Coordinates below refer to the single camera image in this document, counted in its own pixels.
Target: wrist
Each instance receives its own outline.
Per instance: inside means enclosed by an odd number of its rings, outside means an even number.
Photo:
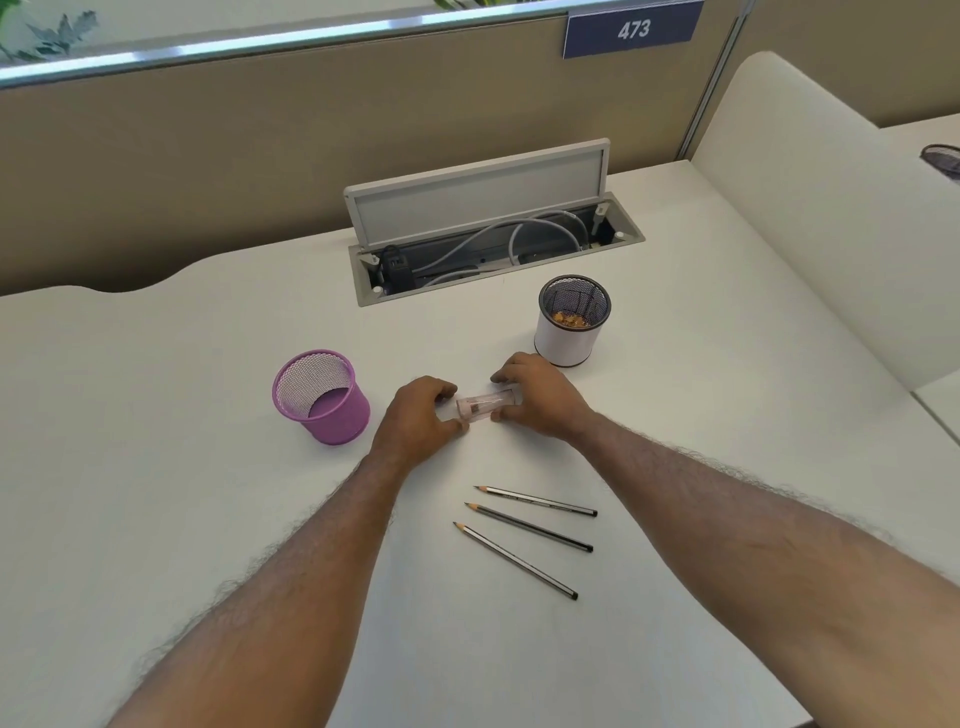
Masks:
[[[596,437],[606,418],[592,409],[576,417],[564,440],[574,449],[583,451]]]
[[[385,448],[371,448],[360,461],[360,468],[376,472],[378,479],[392,483],[399,488],[407,475],[413,470],[407,458],[400,453]]]

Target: gray cable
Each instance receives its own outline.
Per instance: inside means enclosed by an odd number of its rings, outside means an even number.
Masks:
[[[587,226],[584,224],[583,220],[581,220],[579,217],[574,215],[572,212],[569,212],[565,209],[547,209],[547,210],[544,210],[543,212],[538,212],[536,215],[531,215],[530,217],[541,218],[541,217],[549,217],[550,215],[566,215],[571,220],[576,222],[577,225],[580,226],[580,230],[584,232],[584,245],[590,244],[590,233],[587,232]]]
[[[454,255],[460,252],[464,248],[464,246],[473,242],[473,240],[478,238],[484,232],[495,230],[496,228],[505,228],[508,225],[522,225],[524,223],[534,223],[536,225],[547,225],[551,228],[556,228],[557,230],[569,236],[569,238],[573,241],[573,244],[577,246],[577,250],[578,251],[580,250],[580,243],[577,241],[576,236],[572,232],[570,232],[567,228],[565,228],[563,225],[557,225],[557,223],[551,223],[549,220],[540,220],[536,217],[517,217],[513,220],[501,220],[498,223],[487,225],[481,231],[475,232],[473,235],[471,235],[466,240],[462,241],[459,245],[457,245],[452,251],[449,251],[448,253],[444,253],[439,258],[434,260],[432,263],[427,263],[426,265],[421,265],[419,268],[414,268],[413,273],[422,273],[423,271],[430,270],[434,266],[440,265],[451,255]]]
[[[546,210],[545,212],[539,212],[539,213],[536,214],[534,217],[529,218],[526,222],[535,222],[535,221],[536,221],[536,222],[538,222],[538,223],[548,223],[549,221],[547,221],[547,220],[539,220],[538,218],[539,218],[541,215],[558,215],[558,214],[560,214],[560,215],[569,215],[569,216],[572,217],[574,220],[576,220],[578,223],[580,223],[580,227],[584,229],[584,243],[587,244],[587,243],[589,242],[590,236],[589,236],[589,234],[587,233],[587,226],[584,225],[584,221],[581,220],[581,219],[580,219],[579,217],[577,217],[576,215],[574,215],[572,212],[567,212],[565,209],[548,209],[548,210]],[[519,265],[519,264],[520,264],[519,258],[517,258],[517,257],[514,256],[514,241],[516,240],[516,236],[519,234],[520,228],[522,228],[522,227],[523,227],[522,225],[517,225],[517,226],[516,226],[516,229],[515,229],[513,232],[510,233],[510,242],[507,243],[507,257],[510,259],[510,262],[511,262],[512,265]],[[576,248],[577,253],[579,253],[580,250],[581,250],[581,249],[580,249],[580,243],[577,242],[577,238],[575,238],[575,237],[573,236],[573,233],[570,232],[569,230],[567,230],[567,229],[566,229],[564,226],[562,226],[562,225],[557,225],[557,227],[560,228],[562,231],[564,231],[567,235],[569,235],[570,239],[573,240],[573,246],[574,246],[574,248]]]
[[[428,280],[428,281],[427,281],[426,283],[424,283],[420,288],[426,288],[428,285],[436,285],[437,283],[442,283],[442,282],[444,282],[444,281],[447,280],[447,279],[453,279],[453,278],[455,278],[455,277],[457,277],[457,276],[461,276],[461,275],[463,275],[463,274],[474,275],[474,274],[477,274],[477,273],[480,273],[480,270],[479,270],[479,269],[470,270],[470,269],[467,269],[467,268],[462,268],[462,269],[459,270],[459,271],[450,271],[449,273],[444,273],[442,276],[437,276],[437,277],[434,278],[433,280]]]

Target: white desk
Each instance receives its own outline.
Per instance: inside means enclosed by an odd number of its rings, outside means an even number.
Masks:
[[[913,124],[889,127],[883,132],[898,149],[917,157],[927,144],[952,144],[960,147],[960,113]],[[960,370],[917,390],[928,406],[954,435],[960,437]]]
[[[688,162],[609,187],[646,243],[367,308],[347,274],[350,231],[221,255],[129,294],[0,300],[0,724],[99,724],[146,653],[349,473],[399,384],[431,373],[481,392],[529,351],[537,293],[560,272],[612,296],[593,356],[569,372],[594,406],[960,572],[960,449],[941,428]],[[339,449],[270,400],[276,369],[315,347],[347,354],[372,402],[370,428]],[[471,515],[463,501],[485,483],[598,508],[595,521],[536,514],[595,553]],[[503,563],[454,518],[581,599]],[[578,455],[481,422],[400,495],[331,724],[803,719]]]

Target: black mesh rim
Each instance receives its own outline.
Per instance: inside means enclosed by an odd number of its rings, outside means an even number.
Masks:
[[[947,158],[951,164],[944,165],[937,157]],[[920,159],[952,180],[960,180],[960,147],[951,144],[927,144],[920,152]]]
[[[604,298],[607,299],[607,312],[604,314],[604,317],[603,317],[600,321],[598,321],[596,324],[592,324],[592,325],[590,325],[590,326],[588,326],[588,327],[585,327],[585,328],[570,328],[570,327],[565,327],[565,326],[563,326],[563,325],[561,325],[561,324],[558,324],[556,321],[554,321],[554,320],[553,320],[553,317],[551,317],[550,314],[547,313],[547,311],[546,311],[546,302],[545,302],[545,300],[544,300],[544,299],[546,298],[546,292],[547,292],[547,290],[549,290],[550,286],[553,285],[554,283],[556,283],[558,280],[570,280],[570,279],[583,280],[583,281],[589,283],[590,285],[595,285],[595,286],[600,290],[600,292],[603,294]],[[577,276],[577,275],[575,275],[575,274],[567,274],[566,276],[557,276],[557,277],[554,278],[554,279],[548,280],[548,281],[543,285],[543,287],[540,289],[540,314],[542,314],[543,318],[545,318],[547,321],[549,321],[549,322],[550,322],[551,324],[553,324],[555,327],[557,327],[557,328],[559,328],[559,329],[561,329],[561,330],[563,330],[563,331],[569,331],[570,333],[582,333],[582,332],[585,332],[585,331],[593,331],[595,328],[600,328],[600,327],[602,327],[604,324],[607,323],[607,319],[610,318],[610,312],[611,312],[612,310],[613,310],[613,301],[610,300],[610,294],[607,293],[607,289],[604,288],[602,285],[600,285],[596,280],[594,280],[594,279],[589,279],[589,278],[587,278],[586,276]]]

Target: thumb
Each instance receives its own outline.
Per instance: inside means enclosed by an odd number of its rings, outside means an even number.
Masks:
[[[490,413],[490,419],[498,423],[501,420],[504,422],[518,422],[520,415],[522,414],[522,406],[519,404],[504,404],[499,409],[494,409]]]
[[[470,424],[466,420],[460,419],[445,420],[440,425],[447,440],[452,440],[470,429]]]

